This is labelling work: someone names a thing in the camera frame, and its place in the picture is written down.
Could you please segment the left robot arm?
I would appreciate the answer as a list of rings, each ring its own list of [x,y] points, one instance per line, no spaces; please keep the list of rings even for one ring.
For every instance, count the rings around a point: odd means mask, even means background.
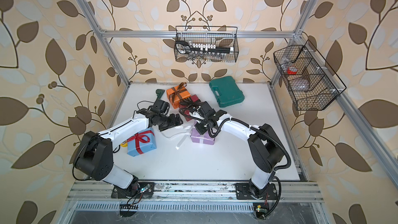
[[[178,114],[168,114],[170,104],[155,100],[128,120],[99,133],[89,131],[83,138],[73,160],[72,172],[79,170],[89,179],[105,181],[121,189],[133,185],[134,176],[114,165],[114,150],[131,137],[147,128],[157,126],[165,131],[183,124]]]

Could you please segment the white ribbon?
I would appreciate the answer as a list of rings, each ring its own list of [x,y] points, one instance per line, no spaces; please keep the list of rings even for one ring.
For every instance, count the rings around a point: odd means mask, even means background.
[[[177,130],[180,130],[180,132],[178,133],[175,133],[173,135],[166,135],[163,132],[161,132],[160,134],[168,141],[178,140],[178,143],[175,146],[175,148],[179,150],[180,147],[183,145],[184,141],[186,140],[186,138],[191,135],[191,131],[193,130],[193,128],[194,128],[193,124],[182,125],[177,127]]]

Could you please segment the purple gift box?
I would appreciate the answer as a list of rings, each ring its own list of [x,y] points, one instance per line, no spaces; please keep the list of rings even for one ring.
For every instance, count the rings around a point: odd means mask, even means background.
[[[207,132],[205,134],[200,134],[196,128],[191,130],[190,138],[193,143],[205,145],[215,144],[215,138],[210,137]]]

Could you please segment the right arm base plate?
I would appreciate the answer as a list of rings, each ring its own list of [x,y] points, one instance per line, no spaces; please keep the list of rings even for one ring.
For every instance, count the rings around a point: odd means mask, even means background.
[[[274,184],[267,184],[263,189],[257,188],[251,181],[236,183],[236,197],[238,200],[276,200],[278,190]]]

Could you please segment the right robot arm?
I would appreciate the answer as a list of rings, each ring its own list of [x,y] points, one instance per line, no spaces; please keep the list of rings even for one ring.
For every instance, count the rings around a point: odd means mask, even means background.
[[[252,197],[264,197],[276,172],[291,166],[289,153],[269,124],[250,125],[226,111],[214,110],[207,102],[194,103],[189,113],[197,121],[195,127],[200,133],[216,138],[221,132],[227,132],[248,143],[256,165],[249,180],[248,191]]]

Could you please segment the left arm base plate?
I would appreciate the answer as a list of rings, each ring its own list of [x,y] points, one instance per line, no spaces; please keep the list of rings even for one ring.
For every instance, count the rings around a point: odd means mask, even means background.
[[[151,198],[154,193],[154,182],[132,182],[126,189],[114,186],[112,199],[130,199],[135,197]]]

